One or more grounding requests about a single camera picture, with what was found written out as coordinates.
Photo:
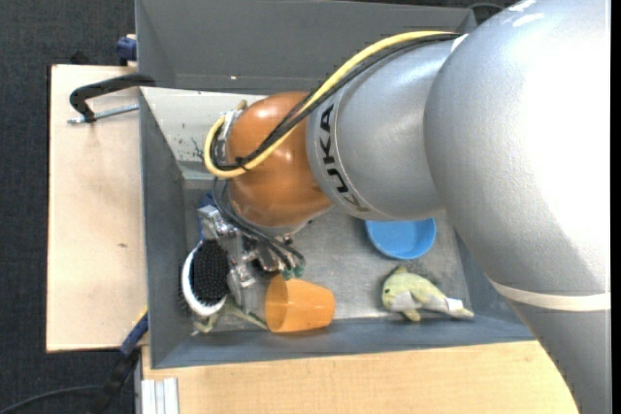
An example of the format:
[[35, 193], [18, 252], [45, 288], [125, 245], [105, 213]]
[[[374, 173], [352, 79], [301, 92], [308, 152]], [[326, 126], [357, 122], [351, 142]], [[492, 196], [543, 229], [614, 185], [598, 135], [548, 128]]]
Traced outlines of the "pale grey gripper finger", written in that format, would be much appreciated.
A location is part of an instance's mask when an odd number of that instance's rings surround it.
[[226, 284], [231, 296], [231, 299], [237, 308], [243, 307], [243, 292], [242, 286], [234, 276], [226, 277]]
[[264, 279], [254, 278], [242, 285], [242, 308], [244, 312], [256, 318], [262, 324], [265, 318], [265, 296], [267, 282]]

